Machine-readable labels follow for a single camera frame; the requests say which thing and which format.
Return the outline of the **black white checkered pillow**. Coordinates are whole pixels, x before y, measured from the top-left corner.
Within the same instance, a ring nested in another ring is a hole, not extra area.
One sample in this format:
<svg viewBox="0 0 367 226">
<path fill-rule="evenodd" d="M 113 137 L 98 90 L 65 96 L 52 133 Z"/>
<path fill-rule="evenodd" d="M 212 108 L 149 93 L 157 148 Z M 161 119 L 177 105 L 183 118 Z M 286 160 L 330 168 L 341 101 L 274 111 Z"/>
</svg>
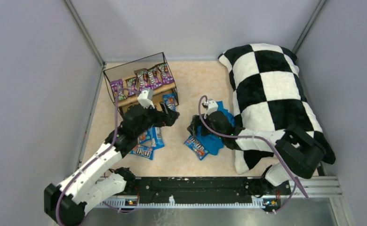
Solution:
<svg viewBox="0 0 367 226">
<path fill-rule="evenodd" d="M 291 50 L 247 44 L 224 51 L 218 60 L 229 74 L 236 126 L 283 135 L 289 125 L 297 125 L 324 146 L 323 162 L 335 163 L 335 153 L 308 104 L 297 56 Z"/>
</svg>

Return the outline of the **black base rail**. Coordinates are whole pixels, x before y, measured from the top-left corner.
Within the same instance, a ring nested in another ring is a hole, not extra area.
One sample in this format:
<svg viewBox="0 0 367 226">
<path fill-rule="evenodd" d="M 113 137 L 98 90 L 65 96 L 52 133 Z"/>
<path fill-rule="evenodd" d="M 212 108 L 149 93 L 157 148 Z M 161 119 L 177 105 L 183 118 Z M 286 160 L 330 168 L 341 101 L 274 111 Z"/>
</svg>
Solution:
<svg viewBox="0 0 367 226">
<path fill-rule="evenodd" d="M 139 198 L 139 204 L 255 204 L 289 195 L 288 182 L 273 187 L 263 178 L 141 177 L 128 183 L 119 198 Z"/>
</svg>

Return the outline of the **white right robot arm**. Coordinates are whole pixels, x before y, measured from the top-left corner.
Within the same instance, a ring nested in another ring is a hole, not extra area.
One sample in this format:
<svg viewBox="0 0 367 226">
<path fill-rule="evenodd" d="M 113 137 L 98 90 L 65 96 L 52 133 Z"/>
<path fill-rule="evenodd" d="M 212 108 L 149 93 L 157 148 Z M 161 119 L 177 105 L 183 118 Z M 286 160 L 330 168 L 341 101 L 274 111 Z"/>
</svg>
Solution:
<svg viewBox="0 0 367 226">
<path fill-rule="evenodd" d="M 215 135 L 223 145 L 236 151 L 271 150 L 279 163 L 270 167 L 265 179 L 278 186 L 292 180 L 302 187 L 300 179 L 310 179 L 328 151 L 301 127 L 290 125 L 282 131 L 257 131 L 232 125 L 221 112 L 195 115 L 187 130 L 192 136 Z"/>
</svg>

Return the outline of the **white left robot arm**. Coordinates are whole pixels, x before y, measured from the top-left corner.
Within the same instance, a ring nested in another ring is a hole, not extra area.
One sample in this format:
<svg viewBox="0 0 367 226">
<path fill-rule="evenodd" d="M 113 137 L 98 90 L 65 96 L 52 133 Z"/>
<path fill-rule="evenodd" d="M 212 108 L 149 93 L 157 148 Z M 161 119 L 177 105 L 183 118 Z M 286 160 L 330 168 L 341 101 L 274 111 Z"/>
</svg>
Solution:
<svg viewBox="0 0 367 226">
<path fill-rule="evenodd" d="M 160 111 L 153 107 L 130 106 L 118 127 L 86 163 L 59 184 L 45 188 L 44 212 L 60 226 L 79 226 L 96 205 L 131 189 L 135 176 L 127 168 L 118 169 L 101 182 L 98 179 L 138 144 L 138 137 L 146 130 L 174 125 L 179 112 L 163 102 L 160 106 Z"/>
</svg>

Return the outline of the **blue candy bag back side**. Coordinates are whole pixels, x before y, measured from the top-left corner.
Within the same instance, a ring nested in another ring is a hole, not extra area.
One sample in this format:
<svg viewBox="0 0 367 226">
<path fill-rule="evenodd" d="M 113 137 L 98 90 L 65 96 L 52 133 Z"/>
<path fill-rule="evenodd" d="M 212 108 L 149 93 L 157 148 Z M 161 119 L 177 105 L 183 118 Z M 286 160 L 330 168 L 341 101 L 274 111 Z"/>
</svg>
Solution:
<svg viewBox="0 0 367 226">
<path fill-rule="evenodd" d="M 165 146 L 162 139 L 161 130 L 158 127 L 152 127 L 149 129 L 151 136 L 151 144 L 154 150 L 163 148 Z"/>
</svg>

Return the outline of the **purple candy bag bottom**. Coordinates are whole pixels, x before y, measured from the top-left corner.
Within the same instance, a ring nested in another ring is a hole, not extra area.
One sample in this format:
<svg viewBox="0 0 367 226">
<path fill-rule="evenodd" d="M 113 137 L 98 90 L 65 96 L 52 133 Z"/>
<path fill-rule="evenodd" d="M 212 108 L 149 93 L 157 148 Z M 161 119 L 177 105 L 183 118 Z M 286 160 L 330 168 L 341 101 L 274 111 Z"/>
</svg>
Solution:
<svg viewBox="0 0 367 226">
<path fill-rule="evenodd" d="M 127 88 L 129 89 L 128 93 L 127 93 L 127 97 L 131 97 L 133 95 L 135 95 L 138 90 L 136 87 L 136 82 L 137 82 L 137 77 L 131 77 L 125 80 L 126 81 L 126 85 Z"/>
</svg>

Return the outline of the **blue cloth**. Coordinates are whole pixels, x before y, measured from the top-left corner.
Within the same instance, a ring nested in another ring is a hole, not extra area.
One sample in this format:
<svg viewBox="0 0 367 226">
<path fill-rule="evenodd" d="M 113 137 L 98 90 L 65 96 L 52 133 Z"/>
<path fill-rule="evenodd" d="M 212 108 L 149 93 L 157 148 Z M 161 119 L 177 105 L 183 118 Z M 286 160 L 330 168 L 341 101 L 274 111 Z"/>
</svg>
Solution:
<svg viewBox="0 0 367 226">
<path fill-rule="evenodd" d="M 217 101 L 218 110 L 221 111 L 229 120 L 231 125 L 234 125 L 234 116 L 225 109 L 223 101 Z M 209 151 L 211 155 L 218 155 L 220 149 L 224 148 L 224 144 L 219 137 L 214 134 L 208 136 L 196 136 L 196 139 Z"/>
</svg>

